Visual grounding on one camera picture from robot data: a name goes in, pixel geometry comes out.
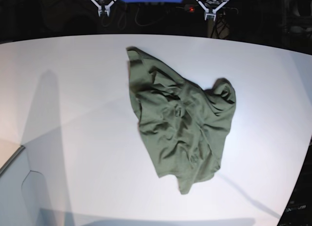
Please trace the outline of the green t-shirt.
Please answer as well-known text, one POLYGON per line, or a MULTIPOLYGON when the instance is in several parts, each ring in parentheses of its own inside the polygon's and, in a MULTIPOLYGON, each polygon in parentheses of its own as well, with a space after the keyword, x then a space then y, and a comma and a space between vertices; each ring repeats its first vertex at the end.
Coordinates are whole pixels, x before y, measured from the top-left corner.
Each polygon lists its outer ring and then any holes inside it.
POLYGON ((236 109, 231 83, 204 90, 154 56, 128 47, 129 94, 158 177, 174 175, 181 194, 220 169, 236 109))

